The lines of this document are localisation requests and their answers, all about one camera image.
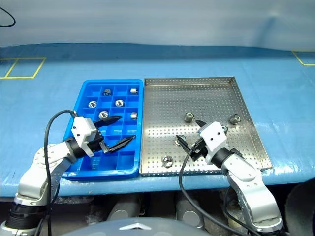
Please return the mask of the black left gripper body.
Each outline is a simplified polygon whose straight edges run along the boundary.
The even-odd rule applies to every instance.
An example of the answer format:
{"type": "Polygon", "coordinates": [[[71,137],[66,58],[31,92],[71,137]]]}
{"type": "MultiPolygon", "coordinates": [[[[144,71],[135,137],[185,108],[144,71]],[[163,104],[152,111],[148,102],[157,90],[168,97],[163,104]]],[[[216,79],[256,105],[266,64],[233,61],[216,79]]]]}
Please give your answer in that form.
{"type": "Polygon", "coordinates": [[[98,128],[96,129],[94,139],[88,142],[88,147],[93,153],[99,151],[102,151],[103,153],[109,152],[109,146],[105,143],[104,136],[98,128]]]}

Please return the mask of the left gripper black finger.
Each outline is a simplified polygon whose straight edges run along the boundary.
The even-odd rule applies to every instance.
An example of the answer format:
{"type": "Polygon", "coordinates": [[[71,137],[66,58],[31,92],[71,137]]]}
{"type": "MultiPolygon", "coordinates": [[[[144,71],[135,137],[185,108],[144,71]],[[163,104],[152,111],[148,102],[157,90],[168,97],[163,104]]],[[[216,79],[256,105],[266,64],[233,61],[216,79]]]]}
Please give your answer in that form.
{"type": "Polygon", "coordinates": [[[121,140],[119,140],[115,145],[109,147],[109,151],[119,151],[121,149],[123,149],[125,146],[127,146],[136,136],[132,135],[132,136],[128,136],[126,138],[123,138],[121,140]]]}
{"type": "Polygon", "coordinates": [[[96,128],[109,126],[119,121],[121,118],[122,116],[109,116],[109,117],[101,118],[100,120],[94,122],[94,125],[96,128]]]}

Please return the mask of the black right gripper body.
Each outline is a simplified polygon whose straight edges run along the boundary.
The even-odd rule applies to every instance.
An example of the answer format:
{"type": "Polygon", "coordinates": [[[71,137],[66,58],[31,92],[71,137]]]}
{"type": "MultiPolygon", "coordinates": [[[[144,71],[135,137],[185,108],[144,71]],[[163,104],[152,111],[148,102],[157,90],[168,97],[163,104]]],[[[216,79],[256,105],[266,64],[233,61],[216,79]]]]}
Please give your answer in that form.
{"type": "Polygon", "coordinates": [[[206,143],[203,138],[198,139],[195,143],[192,145],[192,154],[191,158],[193,161],[198,160],[200,157],[205,158],[208,154],[206,143]]]}

